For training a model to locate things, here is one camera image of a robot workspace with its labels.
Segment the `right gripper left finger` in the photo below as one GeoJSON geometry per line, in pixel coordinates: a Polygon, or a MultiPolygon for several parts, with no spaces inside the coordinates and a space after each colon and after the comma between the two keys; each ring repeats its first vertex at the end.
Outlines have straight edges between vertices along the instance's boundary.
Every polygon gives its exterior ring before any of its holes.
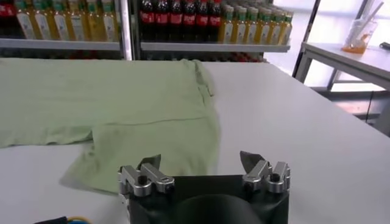
{"type": "Polygon", "coordinates": [[[161,154],[146,157],[136,168],[121,166],[118,170],[119,194],[147,197],[153,191],[170,194],[175,188],[175,179],[163,174],[160,168],[161,154]]]}

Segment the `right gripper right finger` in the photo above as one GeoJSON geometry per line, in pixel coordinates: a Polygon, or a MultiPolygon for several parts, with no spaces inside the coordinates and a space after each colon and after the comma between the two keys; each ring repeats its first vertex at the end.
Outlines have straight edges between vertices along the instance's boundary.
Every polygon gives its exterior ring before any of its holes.
{"type": "Polygon", "coordinates": [[[275,166],[261,155],[240,151],[240,160],[245,174],[243,186],[249,192],[265,189],[273,194],[282,194],[290,189],[291,169],[286,162],[277,162],[275,166]]]}

